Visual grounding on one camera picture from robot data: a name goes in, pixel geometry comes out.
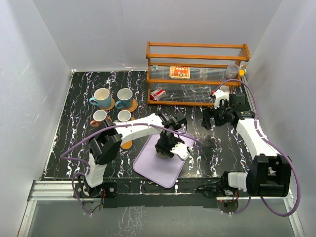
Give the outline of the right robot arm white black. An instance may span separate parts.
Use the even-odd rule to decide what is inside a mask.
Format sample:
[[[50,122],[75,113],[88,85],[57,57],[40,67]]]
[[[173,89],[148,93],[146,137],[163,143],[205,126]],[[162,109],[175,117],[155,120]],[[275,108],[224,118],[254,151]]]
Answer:
[[[248,109],[245,94],[212,93],[214,105],[203,109],[202,127],[230,124],[244,140],[252,157],[249,171],[224,172],[220,190],[226,196],[238,189],[254,197],[285,197],[288,194],[291,166],[289,161],[264,141],[255,113]]]

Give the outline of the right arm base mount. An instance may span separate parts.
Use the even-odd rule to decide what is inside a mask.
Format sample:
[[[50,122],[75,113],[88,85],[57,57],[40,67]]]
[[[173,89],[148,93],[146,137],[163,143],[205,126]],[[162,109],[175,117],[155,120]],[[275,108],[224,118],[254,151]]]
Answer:
[[[233,215],[244,212],[251,202],[251,196],[248,197],[246,205],[239,209],[238,200],[240,198],[240,190],[230,187],[228,182],[221,178],[218,181],[205,182],[194,189],[195,194],[202,194],[205,198],[215,198],[219,203],[219,211],[221,215]]]

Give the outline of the grey mug front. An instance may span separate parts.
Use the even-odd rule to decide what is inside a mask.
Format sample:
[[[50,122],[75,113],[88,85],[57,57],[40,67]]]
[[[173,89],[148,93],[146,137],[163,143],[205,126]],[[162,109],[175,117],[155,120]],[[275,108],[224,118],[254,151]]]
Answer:
[[[129,88],[122,88],[117,92],[118,100],[115,103],[117,109],[129,109],[132,106],[133,92]]]

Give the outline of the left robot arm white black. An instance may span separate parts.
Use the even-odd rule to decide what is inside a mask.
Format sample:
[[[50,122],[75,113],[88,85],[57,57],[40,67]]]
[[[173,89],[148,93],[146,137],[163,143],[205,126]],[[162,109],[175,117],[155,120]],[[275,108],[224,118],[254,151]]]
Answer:
[[[188,124],[184,114],[178,112],[174,115],[156,112],[149,116],[124,122],[111,122],[106,119],[101,124],[104,129],[100,134],[88,138],[89,144],[89,173],[85,176],[84,190],[91,197],[101,194],[103,175],[107,164],[112,162],[121,146],[130,141],[149,136],[158,135],[159,139],[152,145],[152,156],[173,158],[177,156],[186,160],[189,155],[189,147],[180,138],[178,132]]]

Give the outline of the pink mug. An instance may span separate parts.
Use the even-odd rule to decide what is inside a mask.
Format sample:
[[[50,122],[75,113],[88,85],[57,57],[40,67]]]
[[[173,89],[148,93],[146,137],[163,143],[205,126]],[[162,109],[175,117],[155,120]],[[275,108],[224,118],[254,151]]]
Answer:
[[[93,114],[93,120],[90,122],[92,127],[98,127],[102,121],[104,121],[107,117],[107,112],[104,110],[97,110]]]

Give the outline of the large blue mug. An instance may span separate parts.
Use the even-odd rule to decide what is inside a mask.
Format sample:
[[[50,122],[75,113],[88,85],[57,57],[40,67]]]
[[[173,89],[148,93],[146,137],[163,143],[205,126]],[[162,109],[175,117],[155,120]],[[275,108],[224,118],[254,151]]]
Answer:
[[[100,88],[94,92],[94,95],[89,99],[89,102],[92,105],[106,109],[110,107],[112,103],[111,93],[107,88]]]

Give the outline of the grey mug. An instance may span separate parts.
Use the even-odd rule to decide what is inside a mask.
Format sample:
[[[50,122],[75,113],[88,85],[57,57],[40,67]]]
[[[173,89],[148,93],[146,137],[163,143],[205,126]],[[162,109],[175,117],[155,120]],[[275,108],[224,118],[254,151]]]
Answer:
[[[117,119],[114,122],[127,122],[131,119],[131,112],[128,110],[122,110],[118,113]]]
[[[133,92],[129,88],[122,88],[117,92],[118,100],[115,103],[117,109],[129,109],[132,106]]]

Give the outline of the small olive cup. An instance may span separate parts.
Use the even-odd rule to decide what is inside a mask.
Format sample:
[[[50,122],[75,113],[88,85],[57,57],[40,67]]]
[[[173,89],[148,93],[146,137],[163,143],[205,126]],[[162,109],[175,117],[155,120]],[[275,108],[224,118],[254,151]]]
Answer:
[[[161,158],[161,159],[167,158],[167,155],[165,155],[163,153],[160,153],[160,152],[156,152],[156,155],[157,155],[158,158]]]

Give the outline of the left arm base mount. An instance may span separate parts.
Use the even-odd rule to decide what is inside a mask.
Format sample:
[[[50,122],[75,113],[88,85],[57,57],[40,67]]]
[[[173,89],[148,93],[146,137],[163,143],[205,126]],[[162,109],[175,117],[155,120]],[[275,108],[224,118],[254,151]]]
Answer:
[[[77,199],[85,214],[90,217],[100,211],[105,204],[105,199],[116,198],[118,195],[117,184],[113,182],[104,182],[96,187],[90,187],[83,175],[78,175],[72,180],[73,197]],[[89,203],[89,198],[99,199],[99,204],[93,209],[88,209],[85,204]]]

